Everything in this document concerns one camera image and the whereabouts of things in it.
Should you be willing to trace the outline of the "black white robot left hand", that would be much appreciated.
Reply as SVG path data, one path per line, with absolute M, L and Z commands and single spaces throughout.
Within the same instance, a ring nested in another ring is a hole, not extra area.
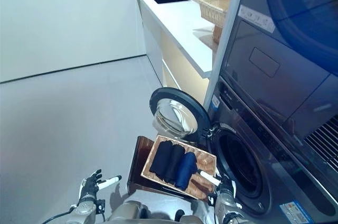
M 96 197 L 97 192 L 105 189 L 122 179 L 121 175 L 111 177 L 109 179 L 101 179 L 101 169 L 94 171 L 88 178 L 82 180 L 79 189 L 79 199 L 86 196 Z

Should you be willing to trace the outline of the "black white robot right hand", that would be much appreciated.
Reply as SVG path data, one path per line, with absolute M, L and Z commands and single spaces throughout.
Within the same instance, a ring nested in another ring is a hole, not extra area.
M 230 193 L 233 195 L 233 197 L 236 197 L 237 192 L 237 186 L 234 180 L 231 180 L 227 175 L 222 176 L 213 176 L 206 171 L 198 169 L 198 174 L 214 184 L 217 188 L 221 189 L 227 189 L 230 191 Z

